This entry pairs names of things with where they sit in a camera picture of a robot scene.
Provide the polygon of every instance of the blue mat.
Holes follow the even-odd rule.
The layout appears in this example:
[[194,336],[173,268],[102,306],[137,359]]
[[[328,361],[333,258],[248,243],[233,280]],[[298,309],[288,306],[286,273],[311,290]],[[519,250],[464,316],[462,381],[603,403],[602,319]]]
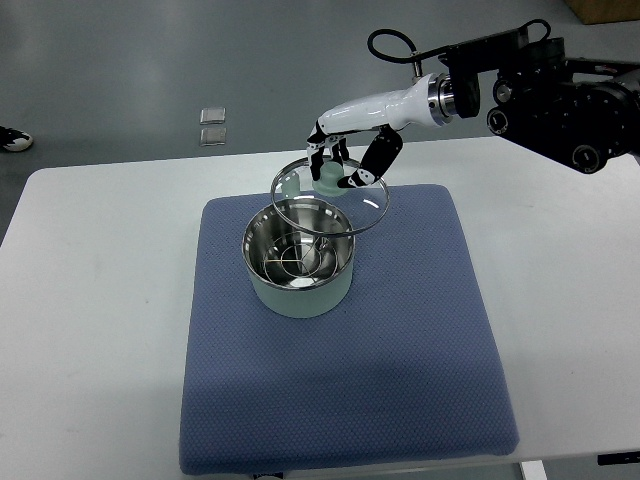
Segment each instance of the blue mat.
[[479,454],[518,444],[464,235],[438,185],[391,189],[332,311],[281,317],[240,252],[267,195],[202,216],[182,399],[186,474],[268,473]]

